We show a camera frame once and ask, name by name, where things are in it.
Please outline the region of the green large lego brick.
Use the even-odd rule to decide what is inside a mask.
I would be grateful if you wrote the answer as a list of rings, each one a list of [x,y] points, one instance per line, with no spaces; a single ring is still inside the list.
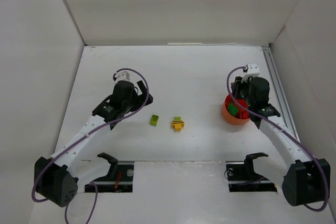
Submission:
[[[228,111],[228,113],[229,113],[231,116],[235,117],[235,115],[236,115],[237,112],[239,111],[239,108],[237,108],[237,107],[235,106],[234,103],[230,103],[230,104],[227,106],[227,111]]]

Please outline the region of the lime green square lego brick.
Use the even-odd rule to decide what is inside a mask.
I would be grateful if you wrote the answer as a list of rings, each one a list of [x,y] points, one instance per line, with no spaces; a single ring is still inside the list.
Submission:
[[[153,115],[151,116],[151,119],[150,119],[150,125],[152,125],[152,126],[157,126],[157,122],[158,122],[158,120],[159,120],[159,116],[153,114]]]

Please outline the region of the yellow striped lego piece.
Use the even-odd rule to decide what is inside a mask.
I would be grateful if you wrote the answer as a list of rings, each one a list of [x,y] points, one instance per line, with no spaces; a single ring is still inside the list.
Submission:
[[[171,127],[175,131],[178,131],[178,132],[181,131],[184,126],[185,126],[185,123],[182,120],[173,120],[172,123],[171,123]]]

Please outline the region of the red lego plate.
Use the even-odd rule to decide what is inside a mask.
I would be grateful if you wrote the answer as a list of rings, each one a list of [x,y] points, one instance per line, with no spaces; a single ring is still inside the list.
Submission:
[[[239,120],[249,120],[249,113],[246,111],[238,111],[237,114],[235,115],[235,118]]]

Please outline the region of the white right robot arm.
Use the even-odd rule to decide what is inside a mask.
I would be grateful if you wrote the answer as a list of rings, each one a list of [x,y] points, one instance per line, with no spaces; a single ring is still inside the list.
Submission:
[[[261,77],[236,77],[226,83],[228,95],[273,144],[284,164],[270,160],[268,154],[248,154],[245,174],[263,176],[281,187],[291,206],[305,206],[315,212],[324,210],[330,197],[331,167],[324,158],[316,158],[289,132],[279,111],[269,103],[269,82]]]

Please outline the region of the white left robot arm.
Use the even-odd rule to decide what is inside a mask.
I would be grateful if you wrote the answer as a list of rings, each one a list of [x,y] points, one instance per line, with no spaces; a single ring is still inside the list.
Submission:
[[[104,136],[122,120],[138,113],[152,103],[146,80],[136,84],[119,80],[113,93],[106,97],[92,112],[82,129],[63,148],[49,158],[40,157],[34,166],[34,184],[31,198],[50,200],[65,207],[77,193],[85,192],[85,186],[97,178],[115,173],[116,158],[96,149]]]

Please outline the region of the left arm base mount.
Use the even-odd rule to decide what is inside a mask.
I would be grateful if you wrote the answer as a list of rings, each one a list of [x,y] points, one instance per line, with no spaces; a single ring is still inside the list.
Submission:
[[[98,161],[108,163],[105,175],[93,181],[99,193],[133,192],[134,161],[118,161],[107,153],[100,153],[97,157]]]

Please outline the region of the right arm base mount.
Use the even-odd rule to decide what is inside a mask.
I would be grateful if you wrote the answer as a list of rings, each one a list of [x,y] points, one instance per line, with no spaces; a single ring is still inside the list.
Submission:
[[[277,192],[274,183],[254,171],[253,161],[261,157],[268,155],[253,153],[246,155],[244,161],[226,161],[224,177],[228,180],[229,192]]]

